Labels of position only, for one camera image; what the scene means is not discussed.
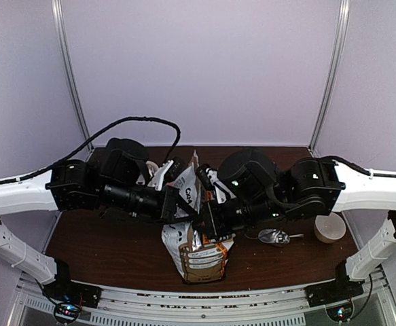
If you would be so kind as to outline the pet food bag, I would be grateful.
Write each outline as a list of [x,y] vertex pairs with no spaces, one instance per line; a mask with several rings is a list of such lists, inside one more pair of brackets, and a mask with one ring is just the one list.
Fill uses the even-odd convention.
[[[194,152],[187,168],[173,183],[179,189],[179,195],[196,211],[200,210],[198,207],[202,200],[200,182],[196,177],[198,163],[198,154]],[[185,283],[211,283],[225,277],[234,239],[215,242],[193,230],[191,221],[164,225],[161,239]]]

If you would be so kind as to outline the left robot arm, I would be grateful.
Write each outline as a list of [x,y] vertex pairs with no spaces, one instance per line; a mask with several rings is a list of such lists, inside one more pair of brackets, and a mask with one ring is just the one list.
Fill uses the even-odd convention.
[[[180,172],[179,160],[169,160],[151,175],[146,148],[131,139],[110,139],[96,162],[66,159],[46,171],[0,179],[0,217],[30,211],[95,211],[101,206],[148,217],[161,223],[184,220],[197,212],[170,185]],[[45,256],[12,235],[0,220],[0,258],[30,274],[64,302],[74,300],[77,285],[68,265]]]

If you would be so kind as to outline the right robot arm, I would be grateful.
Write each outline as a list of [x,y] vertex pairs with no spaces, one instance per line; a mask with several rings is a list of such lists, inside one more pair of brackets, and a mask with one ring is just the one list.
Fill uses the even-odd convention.
[[365,169],[338,156],[303,158],[281,171],[264,153],[244,149],[218,169],[200,166],[198,178],[215,198],[202,204],[194,227],[210,239],[244,230],[261,220],[297,221],[351,210],[388,213],[382,227],[342,263],[329,284],[333,299],[344,299],[396,250],[396,172]]

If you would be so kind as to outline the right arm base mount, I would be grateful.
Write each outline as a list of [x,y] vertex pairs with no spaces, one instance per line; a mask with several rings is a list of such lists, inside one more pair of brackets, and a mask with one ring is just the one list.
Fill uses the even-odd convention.
[[327,316],[333,322],[343,324],[355,316],[353,298],[363,294],[363,283],[363,280],[350,280],[346,271],[346,260],[343,260],[336,266],[336,277],[333,280],[309,285],[304,290],[311,308],[347,300],[345,304],[327,308]]

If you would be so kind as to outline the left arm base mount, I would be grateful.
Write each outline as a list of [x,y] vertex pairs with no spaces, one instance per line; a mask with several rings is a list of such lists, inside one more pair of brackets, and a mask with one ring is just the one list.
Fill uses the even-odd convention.
[[56,273],[52,283],[39,285],[43,295],[53,303],[53,317],[62,325],[76,322],[83,308],[97,308],[102,289],[71,280],[67,263],[55,259]]

